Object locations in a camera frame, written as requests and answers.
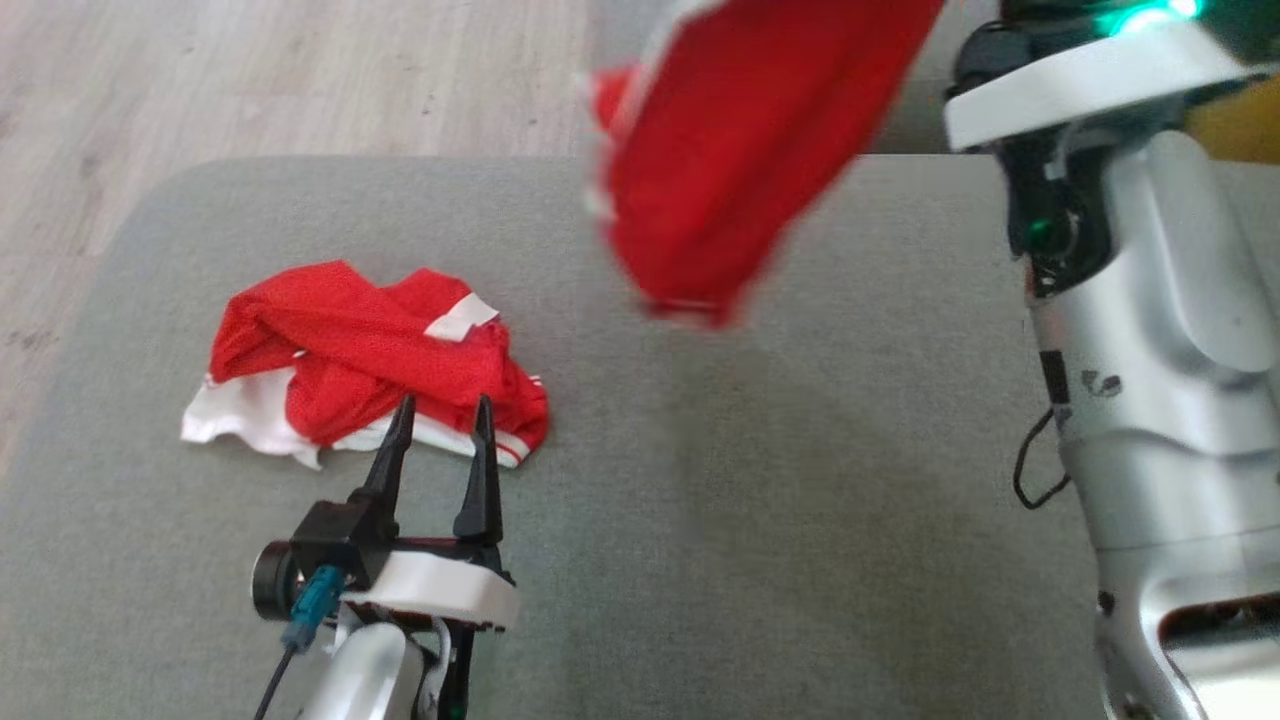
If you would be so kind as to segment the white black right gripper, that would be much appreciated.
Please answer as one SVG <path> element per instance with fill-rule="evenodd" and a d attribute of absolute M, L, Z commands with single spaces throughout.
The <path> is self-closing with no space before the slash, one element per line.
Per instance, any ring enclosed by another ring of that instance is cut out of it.
<path fill-rule="evenodd" d="M 948 147 L 1277 73 L 1275 1 L 1005 1 L 954 63 Z"/>

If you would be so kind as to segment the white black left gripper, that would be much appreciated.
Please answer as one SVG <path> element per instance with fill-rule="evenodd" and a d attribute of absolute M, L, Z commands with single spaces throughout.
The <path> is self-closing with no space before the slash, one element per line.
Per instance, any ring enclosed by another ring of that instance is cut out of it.
<path fill-rule="evenodd" d="M 399 530 L 396 511 L 415 418 L 415 397 L 406 395 L 392 415 L 365 483 L 349 495 L 351 503 L 371 510 L 383 532 Z M 392 550 L 372 584 L 364 591 L 344 591 L 340 603 L 380 609 L 397 619 L 439 618 L 497 632 L 517 625 L 518 591 L 497 547 L 504 537 L 500 464 L 486 395 L 477 404 L 472 442 L 463 502 L 452 527 L 458 542 L 433 539 Z"/>

